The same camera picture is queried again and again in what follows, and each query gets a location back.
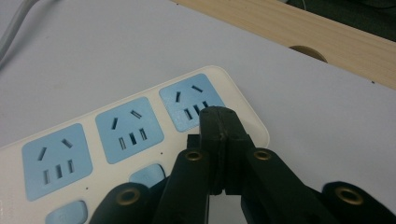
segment dark green floor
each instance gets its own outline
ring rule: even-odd
[[[396,42],[396,0],[304,1],[309,12]],[[303,0],[289,0],[288,4],[304,8]]]

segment power strip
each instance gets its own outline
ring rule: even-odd
[[[234,110],[256,147],[269,134],[221,68],[208,66],[0,148],[1,223],[88,223],[109,191],[170,175],[198,113]]]

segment black mechanical arm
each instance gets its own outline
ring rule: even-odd
[[[344,182],[307,187],[275,152],[254,146],[236,113],[210,106],[172,173],[148,189],[126,183],[103,199],[91,224],[204,224],[209,195],[241,195],[247,223],[396,224],[383,204]]]

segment outlet slot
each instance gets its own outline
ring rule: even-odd
[[[199,125],[202,105],[225,106],[205,74],[164,87],[160,89],[160,96],[175,128],[181,133]]]
[[[140,97],[96,116],[107,162],[127,159],[163,140],[163,131],[147,97]]]
[[[37,138],[22,147],[26,197],[34,201],[92,172],[81,124]]]

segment wooden edge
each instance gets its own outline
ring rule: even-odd
[[[396,90],[396,43],[276,0],[173,0]]]

